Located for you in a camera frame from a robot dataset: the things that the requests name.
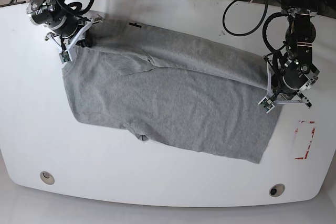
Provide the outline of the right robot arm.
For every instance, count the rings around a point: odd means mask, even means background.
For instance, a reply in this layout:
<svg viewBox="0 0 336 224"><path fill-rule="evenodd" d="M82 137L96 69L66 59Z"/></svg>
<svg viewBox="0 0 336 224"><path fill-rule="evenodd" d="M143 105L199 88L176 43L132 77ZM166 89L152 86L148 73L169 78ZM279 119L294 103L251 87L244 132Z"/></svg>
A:
<svg viewBox="0 0 336 224"><path fill-rule="evenodd" d="M88 31L93 24L102 22L99 15L86 17L95 0L90 0L86 8L81 2L65 3L65 0L31 0L26 9L30 21L51 30L45 39L57 42L59 55L64 62L71 60L70 51L75 46L92 47L92 37Z"/></svg>

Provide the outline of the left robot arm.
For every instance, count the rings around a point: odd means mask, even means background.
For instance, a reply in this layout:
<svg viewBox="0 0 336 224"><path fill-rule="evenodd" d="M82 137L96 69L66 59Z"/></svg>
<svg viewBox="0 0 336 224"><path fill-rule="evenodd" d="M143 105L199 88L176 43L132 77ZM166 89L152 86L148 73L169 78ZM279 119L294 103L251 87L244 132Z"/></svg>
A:
<svg viewBox="0 0 336 224"><path fill-rule="evenodd" d="M317 0L279 0L281 11L267 16L269 0L265 0L264 12L256 28L243 33L248 36L257 28L262 29L262 38L270 51L263 59L267 63L267 94L259 102L270 112L279 104L312 104L303 94L318 80L320 71L313 64L312 43L316 29L311 18L318 12ZM275 49L268 41L267 28L274 19L285 17L288 28L285 41Z"/></svg>

